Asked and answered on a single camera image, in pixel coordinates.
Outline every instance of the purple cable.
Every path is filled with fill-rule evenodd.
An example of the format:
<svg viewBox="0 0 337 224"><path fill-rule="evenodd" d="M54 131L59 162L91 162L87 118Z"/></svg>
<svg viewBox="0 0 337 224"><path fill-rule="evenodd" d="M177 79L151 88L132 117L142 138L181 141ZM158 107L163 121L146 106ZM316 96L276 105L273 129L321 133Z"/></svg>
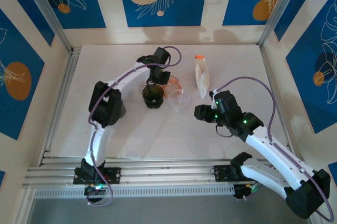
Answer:
<svg viewBox="0 0 337 224"><path fill-rule="evenodd" d="M250 76L240 76L240 77L236 77L232 80L230 80L228 83L226 83L225 85L221 86L219 89L217 89L216 91L219 92L220 90L222 90L223 88L225 88L226 86L228 86L229 84L231 84L232 82L239 80L239 79L249 79L249 80L254 80L260 84L263 85L263 87L265 87L267 89L267 91L269 92L269 95L271 96L272 100L273 100L273 112L272 115L270 117L269 120L269 124L268 124L268 128L267 128L267 134L268 134L268 138L270 140L270 142L273 142L272 139L272 135L271 135L271 127L272 127L272 123L275 117L275 112L276 112L276 101L275 101L275 97L273 92L269 89L269 87L263 83L262 81L260 81L259 79L256 79L254 77L250 77ZM290 155L288 155L280 146L278 146L276 143L273 143L273 146L275 146L275 148L277 150L279 150L284 156L286 156L289 161L291 161L299 170L303 169L303 167L301 167ZM304 171L303 174L315 185L316 189L318 190L318 192L320 193L320 195L322 196L328 210L329 210L329 214L330 214L330 219L328 219L326 216L324 216L321 212L319 212L318 210L316 210L315 212L321 216L324 220L326 220L327 222L333 222L334 221L334 214L331 208L331 205L328 201L328 199L326 198L324 192L322 191L322 189L320 188L320 186L316 183L316 181L306 172Z"/></svg>
<svg viewBox="0 0 337 224"><path fill-rule="evenodd" d="M104 96L105 96L105 95L106 95L106 94L107 94L107 93L108 93L114 86L118 85L118 83L119 83L121 80L123 80L123 79L126 78L128 75L132 74L133 72L135 72L135 71L137 71L137 70L139 70L139 69L141 69L141 68L143 68L143 67L148 67L148 66L173 67L173 66L178 65L178 64L180 63L181 59L182 59L182 54L181 54L181 52L179 51L179 49L177 49L177 48L174 47L174 46L166 46L166 47L164 47L163 49L166 49L166 48L172 48L172 49L175 49L175 50L178 52L178 54L179 54L179 60L178 60L176 63L171 64L171 65L159 64L159 63L149 63L149 64L144 64L144 65L138 66L138 67L136 67L135 70L132 69L132 70L126 72L124 75L122 75L122 76L117 80L117 82L115 82L115 83L113 83L112 85L110 85L109 88L107 88L107 89L103 92L103 94L98 98L97 102L95 103L94 107L92 108L92 110L91 110L91 112L90 112L90 115L89 115L89 117L88 117L88 123L89 123L90 125L93 125L94 128L95 128L95 131L94 131L94 133L93 133L93 135L92 135L92 137L91 137L91 139L90 139L90 157L91 157L91 160L92 160L92 162L93 162L93 166L94 166L95 170L96 170L97 173L100 175L100 177L102 178L102 180L104 181L104 183L108 186L108 188L109 188L109 190L110 190L110 192L111 192L111 197L110 197L110 200L109 200L107 203L105 203L105 204L94 204L94 203L91 203L91 202L89 201L89 195L87 195L86 201L88 202L88 205L89 205L89 206L104 207L104 206L107 206L108 204L110 204L111 201L112 201L112 198L113 198L113 190L112 190L112 188L111 188L109 182L105 179L105 177L103 176L103 174L102 174L102 173L100 172L100 170L98 169L97 164L96 164L96 161L95 161L94 151L93 151L93 144L94 144L94 139L95 139L95 136L96 136L96 132L97 132L97 130L98 130L98 127L97 127L97 125L96 125L94 122L92 122L92 116L93 116L95 110L97 109L98 104L99 104L99 103L101 102L101 100L103 99L103 97L104 97Z"/></svg>

